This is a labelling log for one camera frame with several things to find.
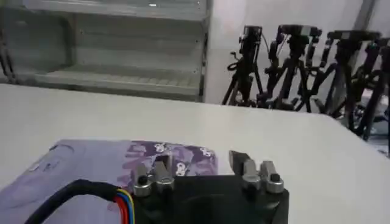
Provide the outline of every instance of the blue wire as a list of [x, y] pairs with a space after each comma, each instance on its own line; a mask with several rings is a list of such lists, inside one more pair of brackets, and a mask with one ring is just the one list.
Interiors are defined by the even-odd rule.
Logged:
[[123, 194], [122, 192], [118, 192], [117, 194], [118, 194], [118, 196], [120, 196], [120, 197], [125, 201], [125, 203], [127, 204], [127, 208], [129, 209], [129, 223], [130, 223], [130, 224], [133, 224], [133, 213], [132, 213], [133, 208], [132, 208], [132, 205], [130, 204], [129, 198], [128, 198], [125, 194]]

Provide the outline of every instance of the purple cloth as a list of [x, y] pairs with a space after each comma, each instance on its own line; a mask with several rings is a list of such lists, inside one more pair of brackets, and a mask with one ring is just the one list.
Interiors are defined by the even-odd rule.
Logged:
[[[132, 170], [150, 170], [158, 155], [171, 155], [177, 176], [217, 175], [215, 154], [202, 147], [146, 141], [62, 140], [0, 192], [0, 223], [24, 223], [48, 197], [78, 179], [131, 190]], [[45, 223], [120, 223], [116, 204], [83, 195], [72, 198]]]

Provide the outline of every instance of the tripod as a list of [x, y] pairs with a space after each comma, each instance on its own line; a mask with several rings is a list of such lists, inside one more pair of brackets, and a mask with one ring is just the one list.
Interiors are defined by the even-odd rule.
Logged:
[[[305, 48], [307, 44], [309, 44], [309, 37], [313, 37], [310, 43], [309, 53], [307, 55], [307, 65], [311, 66], [311, 61], [315, 51], [315, 44], [318, 43], [321, 33], [322, 31], [316, 27], [301, 25], [279, 26], [276, 40], [271, 44], [271, 49], [269, 51], [269, 59], [272, 61], [272, 64], [270, 68], [266, 69], [266, 73], [269, 74], [269, 81], [267, 85], [268, 98], [272, 97], [272, 92], [276, 84], [280, 80], [281, 76], [286, 71], [287, 72], [279, 96], [275, 100], [273, 108], [279, 110], [294, 110], [297, 99], [294, 100], [295, 102], [293, 103], [286, 103], [284, 100], [288, 99], [293, 78], [296, 74], [296, 71], [299, 70], [301, 81], [298, 94], [302, 96], [302, 106], [306, 105], [307, 112], [311, 112], [310, 98], [307, 88], [308, 74], [305, 63], [300, 58], [305, 54]], [[278, 68], [276, 50], [284, 39], [283, 35], [291, 36], [288, 40], [290, 54], [289, 58], [284, 61], [282, 67]]]
[[[249, 99], [250, 89], [252, 87], [253, 77], [255, 74], [258, 91], [263, 94], [260, 75], [258, 73], [257, 58], [260, 50], [262, 28], [258, 26], [245, 26], [244, 35], [239, 39], [241, 48], [240, 54], [243, 55], [236, 63], [227, 67], [229, 71], [236, 71], [229, 84], [229, 88], [222, 101], [226, 105], [241, 106], [241, 107], [256, 107], [256, 103]], [[241, 93], [242, 99], [238, 100], [238, 92]]]
[[3, 74], [8, 79], [8, 82], [11, 84], [19, 84], [13, 70], [12, 60], [5, 43], [4, 33], [2, 30], [0, 30], [0, 65], [3, 70]]
[[315, 103], [319, 107], [321, 113], [336, 116], [337, 110], [333, 111], [335, 105], [334, 91], [336, 86], [339, 86], [339, 83], [344, 78], [347, 91], [346, 100], [345, 103], [342, 103], [342, 105], [338, 106], [337, 109], [340, 109], [342, 107], [345, 108], [345, 118], [347, 119], [347, 126], [352, 131], [355, 128], [353, 112], [355, 111], [356, 98], [352, 83], [352, 68], [349, 65], [350, 59], [356, 54], [356, 52], [360, 50], [363, 41], [374, 41], [377, 38], [380, 38], [380, 33], [377, 32], [366, 32], [357, 30], [329, 32], [326, 47], [322, 55], [320, 67], [325, 67], [325, 65], [327, 64], [330, 48], [332, 47], [334, 40], [339, 40], [337, 43], [337, 53], [335, 56], [336, 63], [331, 64], [325, 72], [320, 72], [317, 74], [316, 79], [314, 80], [313, 87], [310, 91], [311, 96], [316, 95], [319, 91], [319, 87], [322, 85], [325, 79], [332, 72], [335, 72], [335, 77], [333, 78], [333, 81], [331, 83], [331, 87], [329, 89], [325, 105], [318, 99], [315, 100]]
[[390, 38], [384, 38], [377, 41], [376, 47], [380, 48], [380, 55], [382, 57], [382, 64], [380, 70], [376, 70], [371, 76], [378, 77], [375, 82], [374, 91], [368, 101], [367, 107], [360, 120], [359, 126], [355, 130], [355, 134], [362, 137], [365, 141], [369, 139], [371, 128], [374, 124], [375, 112], [382, 99], [386, 89], [386, 82], [389, 82], [390, 75], [390, 47], [387, 43]]
[[[364, 90], [366, 88], [374, 89], [374, 85], [371, 85], [373, 83], [374, 79], [378, 77], [378, 72], [374, 70], [375, 62], [377, 61], [377, 58], [379, 56], [381, 49], [381, 44], [378, 43], [378, 41], [373, 41], [366, 47], [366, 53], [367, 57], [363, 63], [362, 66], [360, 66], [357, 70], [355, 75], [352, 77], [352, 89], [353, 89], [353, 96], [355, 98], [356, 102], [360, 102], [362, 95], [364, 93]], [[314, 84], [315, 87], [313, 88], [313, 91], [315, 90], [317, 94], [319, 89], [319, 83]], [[331, 113], [331, 116], [336, 118], [341, 115], [341, 109], [343, 109], [346, 105], [346, 100], [344, 99], [342, 103]]]

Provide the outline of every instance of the glass shelf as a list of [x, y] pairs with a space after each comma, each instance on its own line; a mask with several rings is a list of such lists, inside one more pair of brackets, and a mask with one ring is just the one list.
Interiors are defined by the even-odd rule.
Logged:
[[24, 0], [31, 10], [203, 21], [208, 0]]
[[73, 65], [46, 74], [19, 75], [45, 84], [199, 95], [200, 76], [164, 69]]

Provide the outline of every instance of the white tabletop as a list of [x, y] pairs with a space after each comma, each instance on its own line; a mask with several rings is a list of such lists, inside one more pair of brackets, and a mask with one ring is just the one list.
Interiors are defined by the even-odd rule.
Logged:
[[131, 139], [275, 162], [289, 223], [389, 223], [390, 160], [321, 115], [0, 85], [0, 188], [60, 139]]

